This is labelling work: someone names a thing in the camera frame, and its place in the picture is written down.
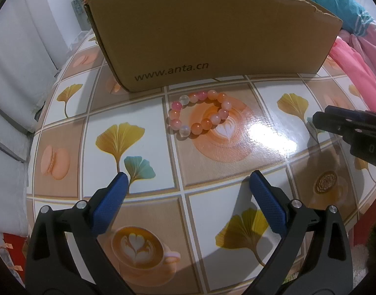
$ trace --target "cardboard box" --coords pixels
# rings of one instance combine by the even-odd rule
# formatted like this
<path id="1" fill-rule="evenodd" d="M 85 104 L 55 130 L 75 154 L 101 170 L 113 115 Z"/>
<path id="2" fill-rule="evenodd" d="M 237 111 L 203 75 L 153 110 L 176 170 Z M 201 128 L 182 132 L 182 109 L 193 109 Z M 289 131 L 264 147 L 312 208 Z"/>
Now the cardboard box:
<path id="1" fill-rule="evenodd" d="M 309 0 L 87 0 L 129 91 L 217 76 L 316 73 L 342 21 Z"/>

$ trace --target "beaded bracelet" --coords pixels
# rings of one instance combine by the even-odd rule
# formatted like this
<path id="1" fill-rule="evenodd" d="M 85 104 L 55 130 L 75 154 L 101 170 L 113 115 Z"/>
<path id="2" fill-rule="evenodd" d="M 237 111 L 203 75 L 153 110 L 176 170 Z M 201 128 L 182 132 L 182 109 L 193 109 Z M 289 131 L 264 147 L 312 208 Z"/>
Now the beaded bracelet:
<path id="1" fill-rule="evenodd" d="M 221 103 L 221 109 L 218 113 L 210 116 L 209 119 L 203 119 L 200 123 L 194 123 L 191 127 L 188 125 L 183 125 L 180 118 L 180 111 L 183 109 L 183 106 L 188 105 L 189 102 L 196 103 L 201 100 L 209 99 L 212 101 L 217 100 Z M 178 101 L 174 101 L 169 110 L 169 125 L 174 131 L 179 131 L 180 135 L 183 138 L 186 138 L 191 133 L 199 135 L 203 130 L 210 130 L 213 125 L 218 125 L 221 123 L 221 120 L 227 119 L 229 116 L 229 111 L 232 109 L 232 103 L 228 100 L 228 96 L 225 92 L 218 93 L 211 89 L 210 91 L 200 91 L 197 93 L 191 93 L 188 95 L 180 96 Z"/>

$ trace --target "pink bead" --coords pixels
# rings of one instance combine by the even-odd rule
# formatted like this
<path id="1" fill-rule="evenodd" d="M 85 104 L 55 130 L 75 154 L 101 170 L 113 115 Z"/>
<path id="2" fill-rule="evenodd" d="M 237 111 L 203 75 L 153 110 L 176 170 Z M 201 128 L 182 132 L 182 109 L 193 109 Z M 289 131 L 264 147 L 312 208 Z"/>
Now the pink bead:
<path id="1" fill-rule="evenodd" d="M 219 103 L 222 103 L 223 101 L 226 100 L 227 97 L 228 97 L 228 96 L 226 95 L 225 92 L 221 92 L 221 93 L 219 93 L 218 96 L 217 96 L 217 101 L 218 101 Z"/>
<path id="2" fill-rule="evenodd" d="M 171 127 L 174 131 L 179 130 L 180 127 L 181 127 L 182 125 L 183 125 L 183 124 L 182 124 L 181 121 L 178 120 L 178 119 L 171 120 L 171 122 L 170 122 L 170 127 Z"/>
<path id="3" fill-rule="evenodd" d="M 177 110 L 173 110 L 172 108 L 169 110 L 169 119 L 175 120 L 180 118 L 180 112 Z"/>
<path id="4" fill-rule="evenodd" d="M 174 101 L 172 103 L 172 109 L 173 110 L 176 110 L 176 111 L 180 112 L 182 108 L 183 108 L 183 105 L 179 101 Z"/>
<path id="5" fill-rule="evenodd" d="M 210 116 L 210 121 L 214 125 L 218 125 L 219 123 L 221 123 L 221 117 L 219 116 L 219 114 L 213 114 Z"/>
<path id="6" fill-rule="evenodd" d="M 229 111 L 228 110 L 225 110 L 224 108 L 220 109 L 218 111 L 218 115 L 220 116 L 220 118 L 222 120 L 226 120 L 229 116 Z"/>
<path id="7" fill-rule="evenodd" d="M 191 126 L 191 132 L 192 134 L 199 135 L 203 131 L 203 127 L 200 125 L 200 123 L 194 123 Z"/>
<path id="8" fill-rule="evenodd" d="M 191 94 L 189 94 L 189 100 L 192 103 L 196 103 L 197 101 L 199 101 L 199 96 L 197 96 L 196 93 L 191 93 Z"/>
<path id="9" fill-rule="evenodd" d="M 224 110 L 230 111 L 232 109 L 232 102 L 230 102 L 229 100 L 226 99 L 225 101 L 222 102 L 221 107 Z"/>
<path id="10" fill-rule="evenodd" d="M 205 99 L 207 99 L 207 92 L 206 91 L 197 92 L 197 96 L 199 97 L 199 100 L 204 101 Z"/>
<path id="11" fill-rule="evenodd" d="M 211 89 L 207 92 L 207 97 L 209 100 L 213 101 L 217 98 L 218 92 L 216 90 Z"/>
<path id="12" fill-rule="evenodd" d="M 200 124 L 202 125 L 203 130 L 210 130 L 212 128 L 212 122 L 210 119 L 203 119 Z"/>

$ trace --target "red object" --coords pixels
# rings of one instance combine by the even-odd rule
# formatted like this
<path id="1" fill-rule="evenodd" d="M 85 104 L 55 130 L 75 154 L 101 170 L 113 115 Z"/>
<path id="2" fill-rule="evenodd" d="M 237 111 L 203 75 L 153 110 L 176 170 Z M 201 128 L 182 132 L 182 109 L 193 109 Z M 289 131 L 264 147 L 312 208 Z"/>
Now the red object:
<path id="1" fill-rule="evenodd" d="M 5 243 L 12 244 L 12 249 L 6 249 L 9 252 L 10 258 L 14 265 L 20 265 L 22 267 L 22 271 L 16 271 L 18 275 L 21 277 L 22 281 L 25 283 L 25 263 L 26 259 L 23 254 L 23 246 L 26 241 L 26 237 L 21 237 L 12 234 L 3 234 L 3 240 Z"/>
<path id="2" fill-rule="evenodd" d="M 376 222 L 376 200 L 353 227 L 353 245 L 365 245 Z"/>

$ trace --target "ginkgo leaf print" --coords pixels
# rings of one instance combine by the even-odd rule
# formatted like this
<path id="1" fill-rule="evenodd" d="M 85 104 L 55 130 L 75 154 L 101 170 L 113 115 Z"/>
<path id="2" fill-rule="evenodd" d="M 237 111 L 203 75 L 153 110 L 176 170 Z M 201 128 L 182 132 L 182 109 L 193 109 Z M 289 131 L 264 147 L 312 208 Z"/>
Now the ginkgo leaf print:
<path id="1" fill-rule="evenodd" d="M 304 126 L 306 127 L 310 136 L 315 140 L 315 142 L 319 143 L 318 134 L 320 131 L 318 131 L 312 123 L 313 119 L 308 117 L 306 122 L 304 118 L 307 108 L 309 107 L 309 102 L 305 98 L 296 95 L 295 93 L 285 93 L 277 101 L 277 106 L 281 111 L 297 116 L 304 123 Z"/>
<path id="2" fill-rule="evenodd" d="M 65 113 L 66 118 L 69 118 L 66 113 L 66 105 L 69 99 L 78 91 L 81 89 L 83 85 L 82 84 L 72 84 L 71 86 L 68 86 L 65 90 L 63 90 L 57 97 L 57 101 L 59 102 L 65 102 L 65 108 L 63 109 L 63 112 Z"/>
<path id="3" fill-rule="evenodd" d="M 96 39 L 96 36 L 93 36 L 88 41 L 95 41 L 95 43 L 98 44 L 98 40 Z"/>
<path id="4" fill-rule="evenodd" d="M 375 183 L 376 181 L 374 180 L 371 172 L 370 172 L 370 169 L 368 168 L 368 162 L 358 158 L 358 157 L 355 157 L 355 168 L 359 171 L 361 171 L 362 169 L 366 169 L 368 171 L 368 174 L 370 175 L 371 179 L 373 180 L 373 182 Z"/>
<path id="5" fill-rule="evenodd" d="M 269 227 L 261 210 L 249 208 L 241 216 L 234 215 L 215 237 L 216 245 L 225 249 L 250 249 L 260 265 L 265 266 L 256 247 Z"/>
<path id="6" fill-rule="evenodd" d="M 304 114 L 309 107 L 309 102 L 305 98 L 298 96 L 295 93 L 285 93 L 277 101 L 277 106 L 281 111 L 295 115 L 305 123 Z"/>
<path id="7" fill-rule="evenodd" d="M 124 159 L 126 171 L 130 175 L 129 186 L 136 180 L 148 180 L 155 177 L 150 162 L 141 156 L 127 156 Z"/>
<path id="8" fill-rule="evenodd" d="M 360 92 L 358 91 L 358 89 L 357 89 L 357 87 L 356 87 L 355 85 L 353 85 L 353 84 L 349 85 L 349 86 L 348 86 L 348 91 L 349 91 L 352 95 L 357 96 L 357 97 L 359 97 L 361 100 L 363 100 L 363 99 L 362 99 L 362 95 L 360 94 Z"/>
<path id="9" fill-rule="evenodd" d="M 135 144 L 144 134 L 144 128 L 129 123 L 112 125 L 96 138 L 95 145 L 116 159 L 117 172 L 120 171 L 122 154 Z"/>

